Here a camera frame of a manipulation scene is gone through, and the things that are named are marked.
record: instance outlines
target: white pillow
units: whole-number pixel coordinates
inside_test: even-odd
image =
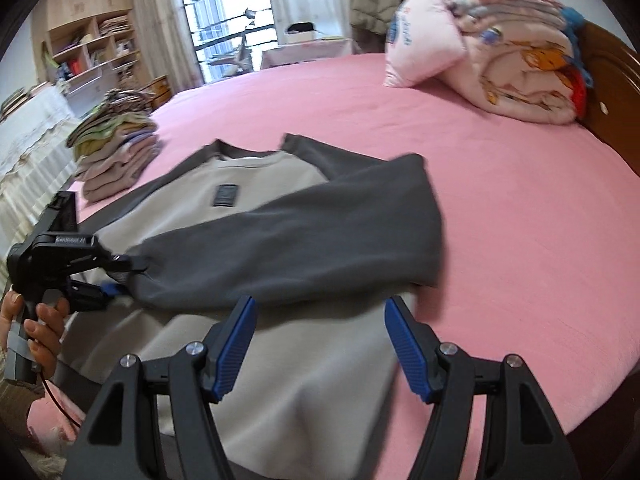
[[[409,87],[466,56],[443,0],[404,0],[386,34],[386,86]]]

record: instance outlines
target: wooden drawer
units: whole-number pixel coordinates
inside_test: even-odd
[[[149,90],[156,94],[158,97],[166,94],[167,92],[169,92],[169,94],[171,93],[171,87],[169,86],[169,81],[167,80],[166,76],[155,79],[147,86],[145,86],[143,90]]]
[[[158,110],[158,108],[165,104],[169,99],[171,99],[171,97],[173,97],[173,95],[170,91],[165,92],[161,96],[158,96],[153,101],[151,101],[151,107],[153,108],[153,110]]]

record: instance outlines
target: pink blanket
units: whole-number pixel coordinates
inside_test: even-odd
[[[384,73],[382,55],[349,56],[183,92],[154,114],[166,147],[136,186],[216,138],[270,150],[294,132],[381,158],[422,154],[447,251],[418,320],[471,355],[522,355],[572,430],[640,354],[640,178],[577,124],[489,114],[436,81],[386,88]],[[80,218],[112,200],[81,199]],[[395,388],[377,480],[406,478],[429,418],[402,374]],[[463,479],[477,466],[483,405]]]

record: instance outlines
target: rectangular patch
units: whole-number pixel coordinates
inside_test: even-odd
[[[233,207],[238,198],[239,186],[236,184],[223,184],[218,186],[216,197],[213,199],[213,207]]]

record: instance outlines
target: blue plush toy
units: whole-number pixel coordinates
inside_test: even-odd
[[[571,7],[563,7],[562,9],[560,9],[560,12],[566,20],[566,28],[563,32],[565,36],[569,38],[569,41],[571,41],[571,46],[574,48],[574,57],[572,59],[567,58],[567,61],[574,65],[578,70],[580,70],[586,87],[593,88],[593,77],[591,77],[591,74],[587,72],[587,69],[582,63],[582,57],[580,56],[580,46],[578,46],[578,36],[576,34],[576,31],[584,27],[584,16]]]

